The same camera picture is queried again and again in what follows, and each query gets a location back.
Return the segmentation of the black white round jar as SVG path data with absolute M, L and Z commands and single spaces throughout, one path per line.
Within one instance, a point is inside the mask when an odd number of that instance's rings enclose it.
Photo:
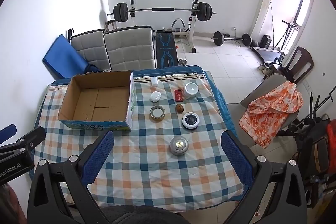
M 200 118 L 198 114 L 193 112 L 186 113 L 182 118 L 182 125 L 188 130 L 193 130 L 198 127 Z

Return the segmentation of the silver round puck light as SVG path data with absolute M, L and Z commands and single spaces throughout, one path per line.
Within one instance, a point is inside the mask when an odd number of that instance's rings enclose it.
M 189 148 L 189 142 L 182 136 L 175 136 L 170 141 L 170 152 L 175 156 L 182 156 Z

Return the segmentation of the gold rimmed tin lid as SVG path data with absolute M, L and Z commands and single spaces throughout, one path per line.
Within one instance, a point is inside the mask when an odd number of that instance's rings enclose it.
M 150 117 L 156 122 L 160 122 L 165 118 L 165 109 L 162 106 L 153 106 L 150 109 Z

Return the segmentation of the large white round jar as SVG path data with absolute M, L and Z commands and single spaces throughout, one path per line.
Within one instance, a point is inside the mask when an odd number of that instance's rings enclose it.
M 185 98 L 194 98 L 199 92 L 198 85 L 192 82 L 185 84 L 183 88 L 183 96 Z

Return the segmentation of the red rectangular box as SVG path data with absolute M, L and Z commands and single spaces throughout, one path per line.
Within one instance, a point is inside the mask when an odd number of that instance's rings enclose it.
M 180 89 L 174 91 L 175 102 L 183 102 L 183 92 Z

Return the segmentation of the small white plastic cup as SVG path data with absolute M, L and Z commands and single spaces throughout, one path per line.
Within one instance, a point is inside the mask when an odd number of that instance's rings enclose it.
M 151 86 L 152 87 L 158 87 L 158 78 L 157 77 L 151 77 Z

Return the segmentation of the grey chair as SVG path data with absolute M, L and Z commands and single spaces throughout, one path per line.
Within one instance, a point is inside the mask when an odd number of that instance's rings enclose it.
M 239 103 L 228 104 L 238 139 L 248 147 L 265 149 L 291 124 L 303 106 L 297 85 L 281 74 L 264 80 Z

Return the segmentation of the orange white floral cloth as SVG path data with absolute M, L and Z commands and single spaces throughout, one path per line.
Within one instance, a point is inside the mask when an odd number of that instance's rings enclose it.
M 302 106 L 303 97 L 297 85 L 286 81 L 249 103 L 239 125 L 259 146 L 266 148 L 288 116 Z

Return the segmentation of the brown walnut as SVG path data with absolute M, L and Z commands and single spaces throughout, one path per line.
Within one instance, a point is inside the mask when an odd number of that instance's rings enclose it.
M 177 113 L 183 113 L 183 111 L 184 111 L 183 105 L 182 104 L 177 104 L 175 106 L 175 110 L 176 110 Z

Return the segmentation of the white padded chair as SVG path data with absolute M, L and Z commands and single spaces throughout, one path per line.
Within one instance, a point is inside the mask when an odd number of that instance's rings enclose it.
M 72 36 L 71 45 L 88 63 L 95 65 L 100 70 L 111 71 L 108 53 L 104 40 L 103 29 L 83 32 Z
M 104 34 L 112 71 L 154 69 L 154 43 L 151 26 L 119 28 Z

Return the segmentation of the floor barbell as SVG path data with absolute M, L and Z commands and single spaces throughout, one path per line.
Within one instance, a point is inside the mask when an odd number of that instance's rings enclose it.
M 213 41 L 217 46 L 221 46 L 227 40 L 241 41 L 245 46 L 250 46 L 252 43 L 252 38 L 249 34 L 243 34 L 241 38 L 233 38 L 228 34 L 224 34 L 220 31 L 217 31 L 213 34 Z

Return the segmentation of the right white padded chair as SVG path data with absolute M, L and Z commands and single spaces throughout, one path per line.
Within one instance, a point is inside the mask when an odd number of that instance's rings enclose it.
M 112 71 L 154 69 L 154 43 L 151 26 L 119 28 L 104 34 Z

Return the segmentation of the white bench press rack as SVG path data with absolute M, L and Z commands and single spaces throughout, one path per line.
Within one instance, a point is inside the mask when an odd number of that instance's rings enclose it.
M 193 9 L 193 8 L 196 9 L 197 8 L 196 5 L 198 3 L 199 3 L 199 0 L 193 0 L 191 9 Z M 134 0 L 130 0 L 130 9 L 136 9 L 135 8 Z M 197 21 L 197 17 L 196 16 L 192 16 L 190 14 L 187 30 L 181 31 L 181 32 L 174 32 L 175 35 L 178 35 L 180 37 L 184 36 L 186 38 L 186 40 L 188 42 L 188 45 L 189 45 L 192 53 L 196 53 L 197 52 L 197 50 L 196 50 L 196 48 L 194 46 L 194 43 L 193 43 L 196 21 Z

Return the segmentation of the black tripod stand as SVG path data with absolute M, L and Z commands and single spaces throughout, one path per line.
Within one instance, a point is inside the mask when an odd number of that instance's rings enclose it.
M 285 47 L 288 45 L 288 42 L 291 38 L 291 36 L 293 35 L 294 31 L 299 31 L 300 29 L 300 25 L 297 24 L 296 22 L 294 23 L 288 23 L 284 20 L 281 21 L 282 23 L 285 23 L 287 28 L 284 32 L 284 34 L 282 35 L 282 37 L 280 38 L 280 40 L 275 44 L 274 46 L 274 50 L 278 49 L 279 51 L 282 51 L 285 49 Z

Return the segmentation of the barbell on rack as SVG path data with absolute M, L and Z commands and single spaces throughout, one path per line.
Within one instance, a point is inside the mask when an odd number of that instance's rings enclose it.
M 127 22 L 128 17 L 136 12 L 176 12 L 176 11 L 188 11 L 192 16 L 196 16 L 200 21 L 208 21 L 216 12 L 213 12 L 212 6 L 208 3 L 200 2 L 196 5 L 196 9 L 177 9 L 173 7 L 152 7 L 145 9 L 130 9 L 126 2 L 118 3 L 113 8 L 113 12 L 108 16 L 113 15 L 114 19 L 120 23 Z

